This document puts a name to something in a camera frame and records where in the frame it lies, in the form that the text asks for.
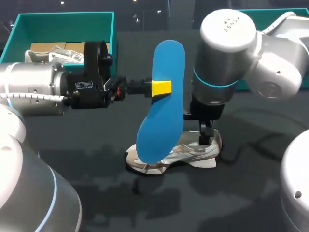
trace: sneaker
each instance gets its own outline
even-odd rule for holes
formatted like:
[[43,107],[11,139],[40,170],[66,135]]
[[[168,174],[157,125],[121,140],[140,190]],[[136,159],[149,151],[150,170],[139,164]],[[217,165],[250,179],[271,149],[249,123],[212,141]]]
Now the sneaker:
[[48,63],[57,61],[61,64],[65,63],[83,63],[84,56],[72,50],[65,50],[59,46],[55,46],[49,52],[34,52],[27,50],[25,52],[25,63]]
[[136,144],[126,151],[126,163],[135,171],[150,175],[160,175],[173,163],[182,161],[197,168],[216,167],[215,157],[222,149],[222,139],[218,130],[214,130],[210,145],[199,145],[200,136],[197,130],[183,131],[177,145],[158,164],[143,163],[136,152]]

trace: black table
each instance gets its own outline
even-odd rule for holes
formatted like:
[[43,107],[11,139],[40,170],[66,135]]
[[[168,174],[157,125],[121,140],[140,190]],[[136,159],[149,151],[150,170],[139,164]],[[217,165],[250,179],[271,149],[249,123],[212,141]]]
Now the black table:
[[[184,45],[186,75],[192,75],[198,31],[120,33],[118,73],[149,76],[155,47],[165,39]],[[309,125],[308,102],[306,92],[281,102],[236,93],[216,123],[225,162],[215,169],[174,167],[153,177],[125,169],[124,151],[135,143],[150,106],[142,96],[108,109],[28,118],[27,127],[41,157],[78,191],[83,232],[273,232],[284,229],[280,159]],[[197,126],[186,122],[185,129]]]

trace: insole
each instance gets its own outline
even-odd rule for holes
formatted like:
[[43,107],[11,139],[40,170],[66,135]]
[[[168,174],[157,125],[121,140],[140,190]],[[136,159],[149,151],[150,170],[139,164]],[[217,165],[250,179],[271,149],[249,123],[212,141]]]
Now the insole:
[[137,134],[140,160],[155,164],[177,144],[183,130],[183,78],[185,52],[174,40],[165,40],[154,52],[152,80],[171,81],[171,93],[152,98],[148,115]]

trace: shoe sole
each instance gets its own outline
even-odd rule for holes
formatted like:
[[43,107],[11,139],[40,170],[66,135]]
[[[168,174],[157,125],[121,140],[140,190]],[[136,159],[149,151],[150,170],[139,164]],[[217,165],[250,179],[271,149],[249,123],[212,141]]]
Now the shoe sole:
[[216,165],[216,157],[219,155],[218,149],[219,148],[217,147],[216,149],[211,151],[210,155],[205,157],[205,158],[181,160],[181,161],[175,162],[173,164],[166,165],[166,166],[162,167],[161,170],[159,170],[159,169],[140,169],[140,168],[136,168],[136,167],[132,167],[132,166],[128,165],[127,162],[126,162],[126,169],[128,171],[132,171],[134,173],[142,174],[142,175],[161,175],[166,171],[166,169],[168,167],[179,166],[179,163],[189,164],[192,167],[196,167],[196,168],[215,168],[217,166]]

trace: teal box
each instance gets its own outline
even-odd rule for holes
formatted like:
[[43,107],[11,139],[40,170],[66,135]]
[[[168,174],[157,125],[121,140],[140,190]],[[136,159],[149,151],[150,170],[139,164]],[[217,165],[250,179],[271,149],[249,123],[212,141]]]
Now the teal box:
[[[262,31],[272,24],[277,18],[288,11],[293,11],[297,16],[308,17],[309,11],[307,8],[291,8],[291,9],[254,9],[254,10],[240,10],[248,15],[255,23],[256,29]],[[309,72],[306,73],[302,89],[309,88]],[[244,80],[239,81],[237,90],[249,90]]]
[[[112,76],[117,71],[118,40],[114,12],[19,14],[5,46],[0,63],[24,62],[32,43],[110,43],[113,56]],[[68,71],[80,72],[84,64],[65,64]]]

